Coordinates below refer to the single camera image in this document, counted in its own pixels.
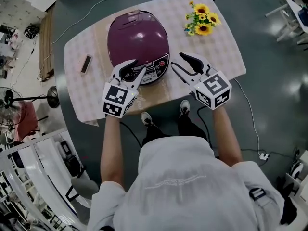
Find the human arm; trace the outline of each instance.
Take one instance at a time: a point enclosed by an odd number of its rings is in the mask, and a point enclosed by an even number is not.
[[[214,131],[221,161],[230,167],[242,162],[243,157],[229,116],[223,106],[213,111]]]
[[[123,154],[120,137],[120,119],[106,117],[103,151],[101,157],[101,178],[123,186]]]

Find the shoe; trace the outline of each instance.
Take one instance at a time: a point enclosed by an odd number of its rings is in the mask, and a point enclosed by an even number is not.
[[[190,109],[191,109],[191,106],[190,106],[188,100],[184,99],[181,102],[181,105],[180,105],[181,115],[187,115],[188,116],[188,113],[189,113]]]
[[[141,113],[141,120],[143,122],[143,124],[148,127],[148,126],[156,126],[153,121],[152,121],[152,117],[150,116],[149,113],[147,112],[142,112]]]

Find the red object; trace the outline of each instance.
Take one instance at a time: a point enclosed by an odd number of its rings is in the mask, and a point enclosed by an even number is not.
[[[22,142],[23,138],[27,136],[27,134],[38,127],[38,119],[35,113],[35,109],[32,102],[24,102],[22,105],[22,115],[26,113],[23,121],[15,126],[15,138],[14,141]]]

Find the table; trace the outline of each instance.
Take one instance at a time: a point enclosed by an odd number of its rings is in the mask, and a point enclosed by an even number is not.
[[[301,21],[301,19],[299,18],[299,16],[298,16],[298,12],[302,9],[302,7],[300,7],[299,5],[297,5],[297,4],[296,4],[295,2],[293,2],[292,0],[286,0],[286,2],[287,2],[287,3],[286,3],[285,5],[283,5],[283,6],[279,7],[279,8],[277,8],[277,9],[275,9],[275,10],[269,12],[269,13],[267,13],[267,14],[265,15],[265,17],[268,17],[269,15],[271,15],[271,14],[273,14],[273,13],[275,13],[275,12],[281,11],[281,10],[283,10],[283,9],[285,9],[285,8],[287,8],[287,7],[289,6],[289,7],[291,8],[291,10],[293,11],[293,13],[294,13],[294,15],[295,15],[295,17],[296,17],[296,19],[297,19],[297,21],[298,21],[300,27],[302,28],[302,30],[303,30],[305,33],[308,33],[308,26],[305,26],[305,25],[302,23],[302,21]],[[293,31],[294,31],[295,29],[297,29],[297,28],[298,28],[297,25],[293,26],[293,27],[288,31],[288,33],[293,32]],[[297,42],[297,44],[303,42],[305,39],[306,39],[306,38],[303,38],[303,39],[299,40],[299,41]]]
[[[136,9],[154,14],[165,28],[168,34],[170,61],[176,61],[189,70],[190,67],[179,57],[179,53],[194,52],[204,55],[228,79],[246,73],[235,39],[212,0],[193,1],[208,5],[211,11],[220,16],[222,25],[216,27],[209,36],[191,37],[184,32],[187,23],[185,14],[192,12],[189,1],[155,0],[124,9],[100,20],[67,42],[64,49],[67,88],[74,111],[81,122],[97,125],[97,120],[104,118],[101,97],[104,84],[113,69],[106,40],[108,29],[116,17]],[[84,54],[93,56],[93,59],[87,74],[82,76],[76,71],[76,65]],[[189,88],[169,67],[161,81],[139,87],[139,95],[129,112],[140,113],[151,106],[187,96],[189,92]]]

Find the concrete floor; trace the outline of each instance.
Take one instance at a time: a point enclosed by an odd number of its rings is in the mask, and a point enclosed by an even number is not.
[[[59,0],[54,10],[53,39],[57,39],[71,24],[81,19],[88,10],[101,0]],[[103,141],[104,120],[99,128],[82,124],[76,118],[66,87],[64,75],[64,46],[76,34],[102,18],[149,0],[111,0],[100,3],[89,16],[69,29],[54,44],[56,83],[66,125],[87,172],[100,182],[100,156]],[[275,34],[283,26],[279,14],[265,18],[264,14],[283,4],[282,0],[216,0],[216,5],[225,17],[242,54],[247,74],[238,77],[253,107],[256,128],[260,136],[260,148],[269,152],[293,155],[295,146],[306,147],[307,119],[304,99],[299,88],[308,77],[308,51],[296,46],[298,38],[288,38],[276,43]],[[242,149],[257,149],[248,103],[237,83],[232,82],[232,99],[226,109]],[[191,119],[204,129],[196,110],[201,104],[191,97]],[[164,133],[177,135],[176,121],[180,100],[151,108],[156,124]],[[206,121],[213,145],[216,144],[212,129],[211,111],[204,109],[201,115]],[[140,141],[145,136],[139,116],[125,116],[122,121],[129,125]],[[128,189],[137,176],[139,148],[130,132],[122,128],[122,146],[125,158],[125,185]],[[259,164],[258,154],[243,152],[245,160]],[[291,159],[272,154],[262,170],[271,182],[283,176]]]

